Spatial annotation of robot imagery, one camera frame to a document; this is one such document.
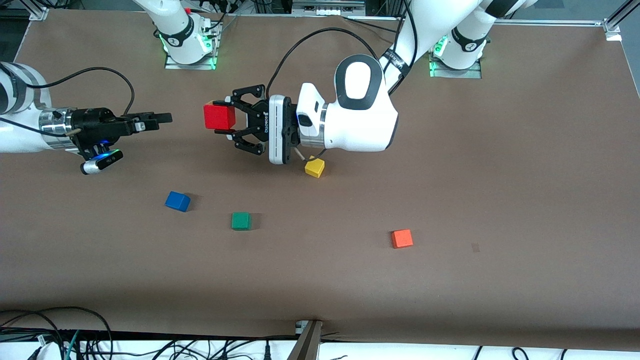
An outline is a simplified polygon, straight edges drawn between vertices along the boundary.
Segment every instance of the colored block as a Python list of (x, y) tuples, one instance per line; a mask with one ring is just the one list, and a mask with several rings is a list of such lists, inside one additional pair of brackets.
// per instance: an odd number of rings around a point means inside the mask
[(413, 245), (413, 238), (411, 237), (411, 230), (409, 229), (394, 231), (391, 233), (391, 240), (395, 249)]
[(305, 165), (305, 172), (313, 177), (320, 177), (322, 175), (322, 171), (324, 170), (324, 160), (315, 159), (313, 161), (308, 161)]
[(233, 230), (251, 230), (251, 214), (233, 213), (231, 215), (231, 228)]
[(184, 195), (183, 193), (170, 192), (169, 197), (167, 197), (164, 202), (164, 205), (184, 213), (187, 211), (190, 202), (191, 199), (187, 195)]
[(236, 124), (236, 109), (233, 106), (204, 105), (204, 126), (207, 129), (229, 130)]

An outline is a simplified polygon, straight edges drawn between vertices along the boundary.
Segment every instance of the metal post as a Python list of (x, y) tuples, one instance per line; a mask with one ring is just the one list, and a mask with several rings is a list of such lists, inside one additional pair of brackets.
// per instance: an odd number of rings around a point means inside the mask
[(640, 0), (627, 0), (622, 6), (620, 6), (611, 16), (605, 20), (605, 30), (614, 31), (622, 20), (632, 13), (638, 6), (640, 6)]
[(296, 341), (287, 360), (317, 360), (320, 348), (320, 332), (322, 321), (309, 321), (302, 335)]
[(47, 9), (46, 6), (36, 4), (34, 1), (30, 1), (30, 0), (20, 0), (20, 2), (24, 5), (25, 9), (29, 12), (30, 21), (42, 21), (46, 19), (47, 12), (49, 11), (49, 9)]

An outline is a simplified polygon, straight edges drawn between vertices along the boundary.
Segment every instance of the gray floor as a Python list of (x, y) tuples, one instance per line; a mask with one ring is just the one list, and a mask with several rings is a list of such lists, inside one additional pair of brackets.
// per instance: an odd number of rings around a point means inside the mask
[[(538, 0), (527, 9), (515, 13), (514, 19), (526, 20), (602, 20), (612, 14), (625, 0)], [(131, 0), (82, 0), (75, 6), (90, 10), (136, 10), (141, 8)], [(0, 19), (0, 60), (11, 61), (26, 28), (23, 20)], [(640, 9), (620, 25), (622, 44), (631, 71), (640, 85)]]

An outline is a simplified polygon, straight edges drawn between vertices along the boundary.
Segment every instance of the black button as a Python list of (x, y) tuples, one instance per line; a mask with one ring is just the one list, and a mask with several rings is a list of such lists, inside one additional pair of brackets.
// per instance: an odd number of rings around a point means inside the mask
[(311, 119), (304, 114), (298, 115), (298, 123), (300, 126), (312, 126), (314, 124), (311, 122)]

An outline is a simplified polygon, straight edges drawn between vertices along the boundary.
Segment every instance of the brown table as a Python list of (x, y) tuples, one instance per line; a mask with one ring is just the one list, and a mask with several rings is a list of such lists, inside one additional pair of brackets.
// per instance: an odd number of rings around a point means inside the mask
[[(116, 68), (132, 111), (174, 122), (121, 139), (125, 158), (99, 176), (65, 152), (0, 156), (0, 305), (86, 306), (119, 331), (260, 336), (320, 318), (344, 340), (639, 349), (640, 101), (621, 44), (601, 28), (497, 26), (482, 80), (430, 78), (421, 60), (393, 96), (391, 148), (328, 151), (320, 179), (204, 129), (205, 102), (267, 82), (326, 26), (378, 53), (392, 38), (338, 17), (242, 17), (217, 70), (181, 71), (163, 69), (144, 13), (32, 23), (17, 61), (49, 81)], [(310, 81), (333, 101), (337, 64), (364, 51), (319, 35), (272, 93), (295, 100)], [(52, 98), (119, 113), (128, 93), (96, 72)], [(190, 211), (164, 207), (172, 190)], [(231, 230), (234, 211), (256, 229)], [(415, 245), (394, 250), (403, 228)]]

